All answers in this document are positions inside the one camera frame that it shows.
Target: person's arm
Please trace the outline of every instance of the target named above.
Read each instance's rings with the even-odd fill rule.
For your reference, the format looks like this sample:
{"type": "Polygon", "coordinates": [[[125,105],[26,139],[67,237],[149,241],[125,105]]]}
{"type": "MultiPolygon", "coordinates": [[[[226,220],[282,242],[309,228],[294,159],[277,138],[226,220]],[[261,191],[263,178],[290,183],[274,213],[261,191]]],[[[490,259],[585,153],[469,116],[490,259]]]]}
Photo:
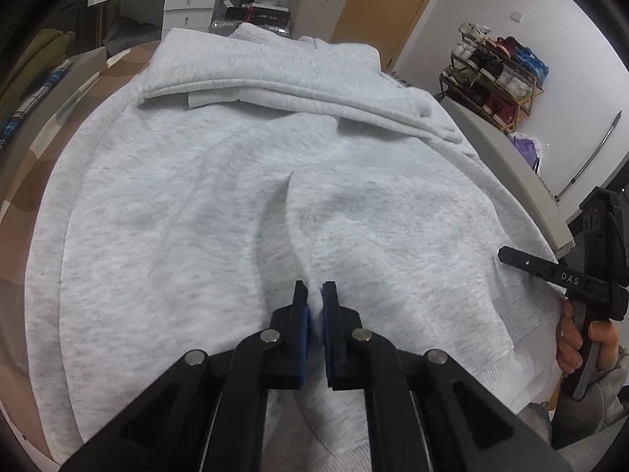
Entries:
{"type": "MultiPolygon", "coordinates": [[[[574,321],[574,307],[565,301],[559,323],[561,336],[557,343],[557,363],[571,374],[583,362],[579,349],[583,346],[581,333],[574,321]]],[[[620,336],[611,321],[595,321],[589,327],[590,339],[601,343],[596,361],[598,372],[593,375],[585,397],[576,401],[560,394],[552,421],[552,446],[563,448],[611,426],[629,413],[618,399],[629,374],[629,354],[619,346],[620,336]]]]}

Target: blue plaid cloth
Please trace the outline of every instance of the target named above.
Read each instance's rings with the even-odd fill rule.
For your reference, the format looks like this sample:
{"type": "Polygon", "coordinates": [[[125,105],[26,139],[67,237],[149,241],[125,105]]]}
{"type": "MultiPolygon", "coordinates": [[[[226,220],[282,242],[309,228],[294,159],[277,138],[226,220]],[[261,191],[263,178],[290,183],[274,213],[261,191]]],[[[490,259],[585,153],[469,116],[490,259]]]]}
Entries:
{"type": "Polygon", "coordinates": [[[54,89],[59,81],[64,79],[64,76],[68,74],[72,68],[73,62],[71,60],[65,60],[50,74],[46,83],[44,83],[36,92],[26,98],[26,100],[20,105],[16,112],[11,116],[9,123],[4,128],[4,131],[0,133],[0,151],[4,151],[8,146],[11,139],[18,132],[18,129],[23,124],[28,116],[33,112],[37,105],[45,99],[46,96],[54,89]]]}

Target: plaid fabric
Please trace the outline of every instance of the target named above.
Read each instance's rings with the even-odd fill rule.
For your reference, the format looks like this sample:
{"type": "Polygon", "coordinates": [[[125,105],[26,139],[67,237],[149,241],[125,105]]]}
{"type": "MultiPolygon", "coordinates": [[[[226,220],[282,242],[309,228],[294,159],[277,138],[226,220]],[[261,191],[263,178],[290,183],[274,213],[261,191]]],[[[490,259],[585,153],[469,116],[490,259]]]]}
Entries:
{"type": "Polygon", "coordinates": [[[46,183],[66,144],[102,102],[144,69],[158,42],[132,48],[107,69],[62,125],[55,116],[33,141],[0,206],[0,400],[12,423],[43,454],[43,435],[28,379],[24,332],[24,275],[46,183]]]}
{"type": "Polygon", "coordinates": [[[45,99],[46,96],[54,89],[59,81],[64,79],[64,76],[70,72],[73,62],[71,60],[65,60],[50,74],[46,82],[37,89],[36,92],[31,94],[20,105],[20,107],[13,114],[9,123],[4,128],[4,131],[0,133],[0,151],[4,151],[8,146],[11,138],[15,136],[22,123],[27,119],[30,113],[37,107],[37,105],[45,99]]]}

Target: metal pole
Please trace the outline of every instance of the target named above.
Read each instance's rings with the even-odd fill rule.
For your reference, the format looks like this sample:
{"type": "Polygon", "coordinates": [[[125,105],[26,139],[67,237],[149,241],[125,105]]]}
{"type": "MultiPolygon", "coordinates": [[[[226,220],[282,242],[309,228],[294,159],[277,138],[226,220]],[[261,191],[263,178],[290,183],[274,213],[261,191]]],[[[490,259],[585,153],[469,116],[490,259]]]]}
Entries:
{"type": "Polygon", "coordinates": [[[570,186],[572,186],[574,183],[577,182],[578,178],[581,177],[581,175],[583,174],[583,172],[586,171],[586,168],[589,167],[589,164],[592,163],[593,159],[596,157],[596,155],[599,153],[599,151],[603,148],[603,145],[605,145],[605,142],[607,141],[607,139],[609,138],[609,135],[611,135],[611,132],[614,131],[614,129],[616,128],[616,126],[618,125],[618,122],[620,121],[620,118],[622,116],[622,111],[618,112],[618,115],[616,115],[616,118],[614,119],[613,124],[611,125],[611,127],[609,128],[609,131],[607,132],[607,135],[605,135],[605,138],[603,138],[603,141],[600,143],[600,145],[596,148],[596,150],[594,151],[594,153],[590,156],[589,160],[586,162],[585,165],[583,165],[583,168],[581,168],[580,171],[578,171],[577,175],[575,175],[571,180],[570,183],[568,183],[568,185],[561,190],[561,192],[559,192],[559,195],[555,196],[555,202],[559,202],[559,199],[561,197],[564,196],[564,194],[570,189],[570,186]]]}

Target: gray jacket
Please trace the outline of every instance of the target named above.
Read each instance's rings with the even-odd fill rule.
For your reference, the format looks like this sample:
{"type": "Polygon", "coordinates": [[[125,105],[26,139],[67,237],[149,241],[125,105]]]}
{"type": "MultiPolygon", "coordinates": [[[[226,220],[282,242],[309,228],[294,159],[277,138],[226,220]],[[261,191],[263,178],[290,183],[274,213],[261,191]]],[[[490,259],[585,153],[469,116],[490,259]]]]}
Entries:
{"type": "Polygon", "coordinates": [[[558,449],[574,472],[590,472],[629,415],[629,403],[618,399],[628,374],[629,354],[621,347],[618,362],[592,377],[581,401],[560,394],[552,421],[548,411],[534,403],[518,416],[558,449]]]}

